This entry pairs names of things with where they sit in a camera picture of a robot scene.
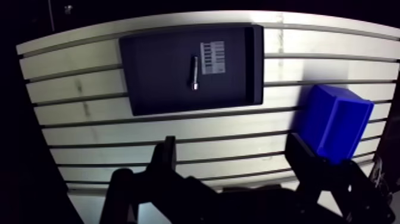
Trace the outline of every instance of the barcode label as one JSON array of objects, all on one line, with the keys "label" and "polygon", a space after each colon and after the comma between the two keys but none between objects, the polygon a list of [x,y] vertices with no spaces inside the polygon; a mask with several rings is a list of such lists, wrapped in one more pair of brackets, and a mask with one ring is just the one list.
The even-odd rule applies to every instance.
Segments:
[{"label": "barcode label", "polygon": [[223,41],[200,43],[202,74],[225,73],[225,45]]}]

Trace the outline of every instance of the slatwall panel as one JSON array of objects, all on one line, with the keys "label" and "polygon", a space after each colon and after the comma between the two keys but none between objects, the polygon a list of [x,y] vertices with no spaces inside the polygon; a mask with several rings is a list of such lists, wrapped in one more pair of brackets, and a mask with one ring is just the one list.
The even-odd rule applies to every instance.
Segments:
[{"label": "slatwall panel", "polygon": [[[263,104],[133,116],[118,38],[156,27],[217,22],[265,27]],[[72,192],[106,189],[119,167],[142,171],[166,135],[177,136],[182,176],[195,176],[215,189],[282,182],[293,188],[294,173],[283,150],[314,84],[345,87],[375,103],[353,158],[372,166],[399,73],[399,38],[399,29],[344,18],[216,11],[84,27],[23,43],[17,51],[43,135]],[[337,211],[332,198],[321,198]],[[98,222],[94,216],[103,196],[71,199],[85,223]]]}]

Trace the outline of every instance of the blue plastic bin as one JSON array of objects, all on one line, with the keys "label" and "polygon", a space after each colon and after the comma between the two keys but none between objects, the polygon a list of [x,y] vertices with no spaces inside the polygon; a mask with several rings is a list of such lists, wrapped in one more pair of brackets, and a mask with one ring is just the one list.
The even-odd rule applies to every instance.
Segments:
[{"label": "blue plastic bin", "polygon": [[314,152],[339,164],[353,156],[373,107],[348,89],[315,85],[298,133]]}]

